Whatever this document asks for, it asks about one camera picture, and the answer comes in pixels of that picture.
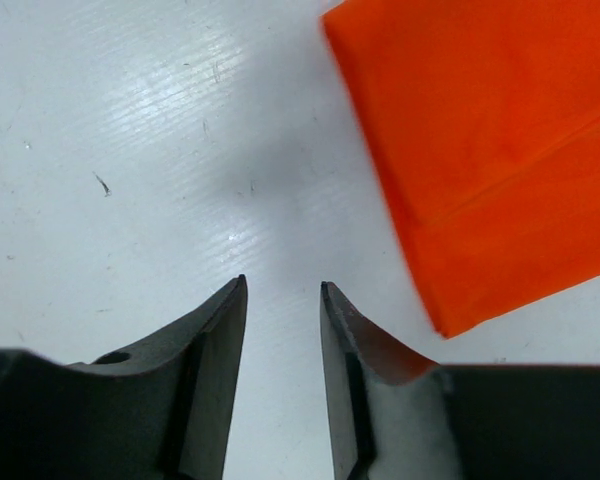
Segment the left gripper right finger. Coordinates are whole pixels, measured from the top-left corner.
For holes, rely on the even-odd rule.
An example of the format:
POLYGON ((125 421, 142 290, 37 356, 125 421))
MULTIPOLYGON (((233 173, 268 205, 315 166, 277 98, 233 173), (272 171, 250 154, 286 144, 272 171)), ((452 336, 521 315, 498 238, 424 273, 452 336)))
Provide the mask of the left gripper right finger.
POLYGON ((600 366, 441 365, 333 283, 320 327, 338 479, 600 479, 600 366))

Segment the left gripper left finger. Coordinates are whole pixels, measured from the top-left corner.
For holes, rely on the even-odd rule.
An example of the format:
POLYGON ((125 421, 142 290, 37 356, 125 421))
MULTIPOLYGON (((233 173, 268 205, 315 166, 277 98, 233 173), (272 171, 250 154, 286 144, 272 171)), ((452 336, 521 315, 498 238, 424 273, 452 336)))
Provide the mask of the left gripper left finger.
POLYGON ((219 479, 243 347, 244 276, 90 364, 0 349, 0 479, 219 479))

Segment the orange t shirt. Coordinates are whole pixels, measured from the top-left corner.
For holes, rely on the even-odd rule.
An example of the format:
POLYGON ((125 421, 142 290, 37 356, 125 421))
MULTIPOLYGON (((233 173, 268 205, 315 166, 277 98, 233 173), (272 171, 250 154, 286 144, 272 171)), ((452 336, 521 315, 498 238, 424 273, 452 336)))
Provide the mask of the orange t shirt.
POLYGON ((600 275, 600 1, 345 1, 321 24, 441 335, 600 275))

